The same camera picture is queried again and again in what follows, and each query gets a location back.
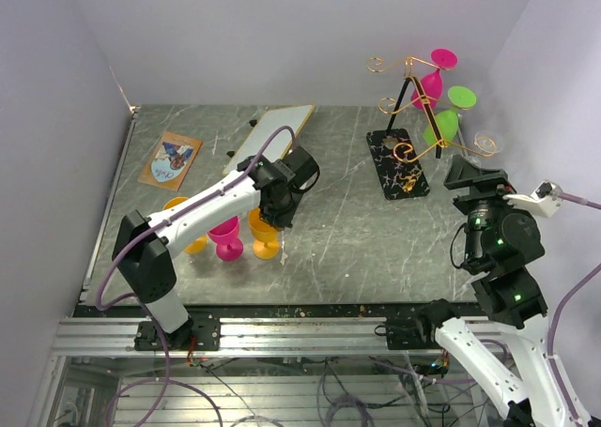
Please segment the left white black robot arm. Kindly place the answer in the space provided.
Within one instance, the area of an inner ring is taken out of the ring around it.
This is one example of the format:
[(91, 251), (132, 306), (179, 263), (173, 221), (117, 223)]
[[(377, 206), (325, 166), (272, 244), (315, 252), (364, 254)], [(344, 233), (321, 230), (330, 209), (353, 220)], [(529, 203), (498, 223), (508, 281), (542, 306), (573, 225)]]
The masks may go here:
[(300, 146), (275, 161), (254, 155), (217, 184), (174, 208), (149, 216), (134, 210), (122, 219), (113, 262), (157, 321), (158, 337), (167, 347), (184, 347), (194, 330), (175, 289), (174, 258), (200, 236), (254, 208), (269, 226), (291, 227), (301, 198), (319, 177), (316, 160)]

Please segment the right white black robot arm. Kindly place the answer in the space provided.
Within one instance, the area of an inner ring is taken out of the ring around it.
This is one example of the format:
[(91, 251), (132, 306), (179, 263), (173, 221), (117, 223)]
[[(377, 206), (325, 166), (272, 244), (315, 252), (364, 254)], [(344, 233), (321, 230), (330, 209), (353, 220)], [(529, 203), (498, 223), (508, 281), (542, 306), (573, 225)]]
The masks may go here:
[(415, 340), (437, 345), (456, 358), (496, 407), (506, 426), (597, 426), (584, 407), (561, 358), (555, 336), (564, 297), (550, 313), (538, 282), (527, 270), (545, 249), (537, 218), (552, 217), (569, 201), (592, 202), (542, 182), (519, 194), (503, 170), (482, 169), (455, 155), (444, 180), (448, 190), (465, 189), (454, 206), (466, 217), (464, 258), (477, 302), (501, 335), (517, 371), (512, 373), (478, 339), (445, 299), (429, 303), (414, 325)]

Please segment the clear wine glass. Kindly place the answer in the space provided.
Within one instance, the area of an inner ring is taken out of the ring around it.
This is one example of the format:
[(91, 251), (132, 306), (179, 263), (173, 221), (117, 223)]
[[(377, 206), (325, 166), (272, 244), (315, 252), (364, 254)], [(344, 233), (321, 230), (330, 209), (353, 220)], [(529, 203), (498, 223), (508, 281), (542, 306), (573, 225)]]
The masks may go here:
[(463, 135), (463, 146), (463, 157), (471, 164), (482, 167), (502, 152), (504, 140), (496, 132), (478, 130)]

